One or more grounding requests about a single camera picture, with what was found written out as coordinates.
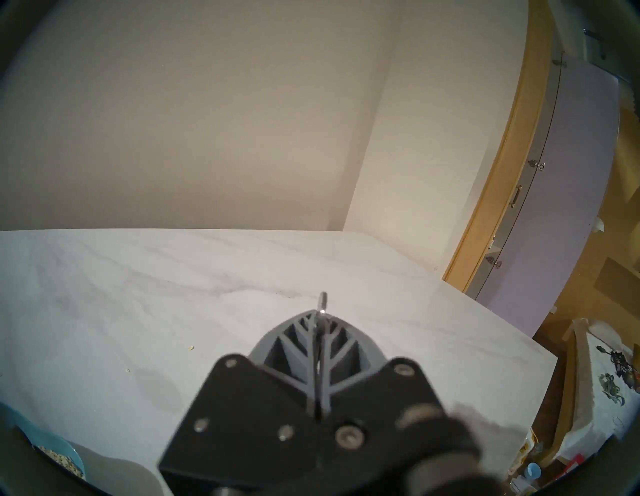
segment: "beige wall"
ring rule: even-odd
[[[345,229],[441,275],[515,95],[526,0],[409,0]]]
[[[0,82],[0,228],[346,220],[442,273],[526,25],[526,0],[62,0]]]
[[[0,228],[326,229],[401,7],[62,0],[0,84]]]

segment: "lavender wardrobe door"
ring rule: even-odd
[[[618,80],[567,55],[540,162],[476,301],[528,336],[556,302],[604,197],[618,137]]]

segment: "metal pin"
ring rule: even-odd
[[[319,314],[325,314],[326,313],[327,301],[328,301],[327,293],[325,291],[323,291],[322,293],[320,293],[320,297],[318,298],[317,312]]]
[[[243,496],[244,491],[233,488],[216,488],[211,493],[211,496]]]
[[[418,403],[408,407],[400,418],[396,420],[396,429],[402,430],[414,425],[416,422],[424,422],[425,420],[441,417],[442,409],[431,403]]]

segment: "white cloth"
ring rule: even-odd
[[[596,348],[602,346],[611,351],[611,347],[588,332],[586,319],[573,321],[573,330],[577,362],[573,427],[564,436],[556,455],[568,460],[578,454],[585,458],[591,456],[612,435],[622,437],[640,408],[640,394],[629,389],[616,375],[610,355]],[[614,376],[614,382],[620,388],[619,395],[625,399],[623,406],[604,394],[599,380],[602,374]]]

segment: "table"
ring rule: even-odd
[[[170,494],[156,463],[217,359],[316,307],[408,356],[504,476],[555,356],[353,232],[0,232],[0,401],[72,442],[116,495]]]

